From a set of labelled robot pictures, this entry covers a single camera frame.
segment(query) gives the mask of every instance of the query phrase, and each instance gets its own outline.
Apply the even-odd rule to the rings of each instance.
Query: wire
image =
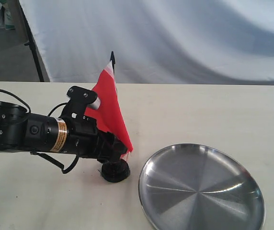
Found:
[[[6,90],[1,90],[1,89],[0,89],[0,92],[4,93],[4,94],[7,94],[9,96],[12,96],[13,98],[17,99],[19,102],[21,102],[22,104],[24,104],[28,108],[28,112],[25,114],[25,116],[23,118],[18,119],[18,120],[13,121],[13,122],[8,122],[8,123],[3,124],[1,126],[17,125],[17,124],[20,124],[20,123],[23,123],[24,121],[26,121],[28,119],[29,115],[31,114],[30,106],[25,101],[23,101],[21,98],[19,98],[18,96],[14,95],[11,92],[8,92]]]
[[[47,116],[51,116],[52,113],[53,113],[55,110],[57,110],[59,107],[61,107],[61,106],[63,106],[63,105],[66,105],[66,104],[67,104],[67,102],[64,102],[64,103],[61,103],[61,104],[56,105],[56,106],[51,110],[51,112],[49,112],[49,114],[48,114]]]

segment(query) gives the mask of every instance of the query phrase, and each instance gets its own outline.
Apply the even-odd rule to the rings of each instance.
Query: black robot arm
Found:
[[[33,114],[27,103],[14,94],[0,92],[15,97],[28,108],[27,111],[20,105],[0,101],[0,152],[31,152],[52,162],[63,173],[68,173],[79,158],[97,159],[105,165],[122,167],[120,157],[127,152],[125,145],[112,133],[99,130],[94,118],[84,115],[87,106],[93,109],[100,106],[96,92],[71,87],[67,92],[70,100],[60,104],[65,107],[58,118]],[[60,162],[41,152],[74,154],[76,158],[65,170]]]

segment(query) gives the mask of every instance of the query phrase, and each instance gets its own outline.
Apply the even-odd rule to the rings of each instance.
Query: concrete floor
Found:
[[[39,59],[44,79],[49,81]],[[32,52],[19,40],[15,30],[0,29],[0,81],[39,81]]]

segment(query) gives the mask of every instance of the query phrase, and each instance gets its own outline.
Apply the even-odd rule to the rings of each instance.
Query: yellow warning label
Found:
[[[51,152],[59,152],[66,142],[67,138],[67,125],[63,119],[55,118],[58,124],[58,135],[55,145],[51,149]]]

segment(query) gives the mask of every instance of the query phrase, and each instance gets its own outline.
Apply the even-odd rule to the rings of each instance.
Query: plate rim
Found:
[[[140,178],[141,178],[141,175],[142,173],[144,172],[144,169],[145,167],[147,166],[147,164],[149,163],[149,161],[156,155],[158,155],[161,151],[165,150],[165,149],[170,149],[172,148],[173,146],[178,146],[178,145],[197,145],[197,146],[203,146],[203,147],[206,147],[206,148],[210,148],[212,150],[215,150],[215,151],[218,151],[222,154],[224,154],[225,156],[229,157],[231,160],[233,160],[234,162],[236,162],[239,166],[241,166],[242,168],[244,168],[250,175],[250,177],[253,179],[253,181],[256,183],[257,187],[259,188],[260,192],[261,192],[261,197],[262,197],[262,205],[263,205],[263,219],[262,219],[262,223],[261,223],[261,226],[258,230],[262,230],[264,225],[265,225],[265,219],[266,219],[266,206],[265,206],[265,201],[264,201],[264,197],[263,197],[263,193],[259,187],[259,185],[257,184],[256,180],[254,179],[254,177],[252,177],[252,175],[250,174],[250,172],[242,165],[240,164],[237,160],[235,160],[234,158],[232,158],[231,156],[227,155],[226,153],[218,150],[218,149],[215,149],[213,147],[210,147],[210,146],[207,146],[207,145],[202,145],[202,144],[195,144],[195,143],[178,143],[178,144],[173,144],[173,145],[169,145],[169,146],[166,146],[158,151],[156,151],[155,153],[153,153],[147,160],[146,162],[144,163],[144,165],[142,166],[142,169],[141,169],[141,172],[139,174],[139,178],[138,178],[138,196],[139,196],[139,201],[140,201],[140,204],[141,204],[141,207],[142,207],[142,210],[143,210],[143,213],[145,214],[147,220],[150,222],[150,224],[156,229],[156,230],[160,230],[157,225],[152,221],[151,218],[149,218],[149,214],[146,212],[146,210],[144,209],[144,203],[141,199],[141,192],[140,192]]]

